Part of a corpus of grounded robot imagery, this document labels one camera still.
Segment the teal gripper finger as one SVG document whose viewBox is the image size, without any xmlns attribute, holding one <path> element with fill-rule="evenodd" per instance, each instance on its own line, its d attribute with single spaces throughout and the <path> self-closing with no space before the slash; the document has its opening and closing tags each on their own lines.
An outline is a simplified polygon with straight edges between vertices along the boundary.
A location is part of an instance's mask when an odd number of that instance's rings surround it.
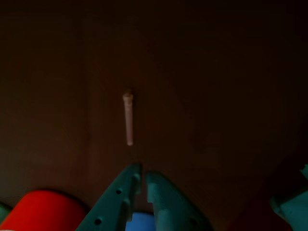
<svg viewBox="0 0 308 231">
<path fill-rule="evenodd" d="M 147 201 L 153 205 L 157 231 L 212 231 L 202 211 L 166 176 L 146 173 Z"/>
<path fill-rule="evenodd" d="M 78 231 L 124 231 L 132 220 L 135 197 L 141 192 L 142 165 L 126 167 L 85 216 Z"/>
</svg>

